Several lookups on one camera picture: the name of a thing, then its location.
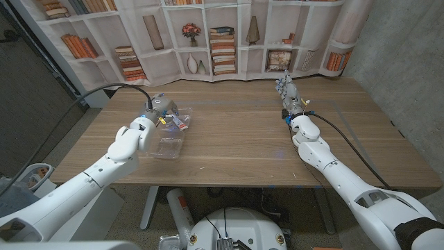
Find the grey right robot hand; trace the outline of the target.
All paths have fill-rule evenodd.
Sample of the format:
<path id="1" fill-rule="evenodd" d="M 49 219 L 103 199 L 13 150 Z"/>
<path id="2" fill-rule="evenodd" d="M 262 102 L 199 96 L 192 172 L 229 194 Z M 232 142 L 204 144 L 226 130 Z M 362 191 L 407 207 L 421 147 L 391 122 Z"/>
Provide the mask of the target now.
<path id="1" fill-rule="evenodd" d="M 282 99 L 283 108 L 290 115 L 301 113 L 304 110 L 303 102 L 289 72 L 284 70 L 284 77 L 277 79 L 275 82 L 275 89 Z"/>

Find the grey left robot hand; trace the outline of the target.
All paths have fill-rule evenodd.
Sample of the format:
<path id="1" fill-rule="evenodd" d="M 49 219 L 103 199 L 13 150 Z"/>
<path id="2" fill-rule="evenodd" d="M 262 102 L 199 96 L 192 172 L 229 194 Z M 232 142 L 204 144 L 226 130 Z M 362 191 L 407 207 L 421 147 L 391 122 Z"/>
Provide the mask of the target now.
<path id="1" fill-rule="evenodd" d="M 178 114 L 177 105 L 171 99 L 166 98 L 164 93 L 155 94 L 151 98 L 151 104 L 152 108 L 149 108 L 149 102 L 146 101 L 139 110 L 138 116 L 145 117 L 156 123 L 160 117 L 165 118 L 168 114 Z"/>

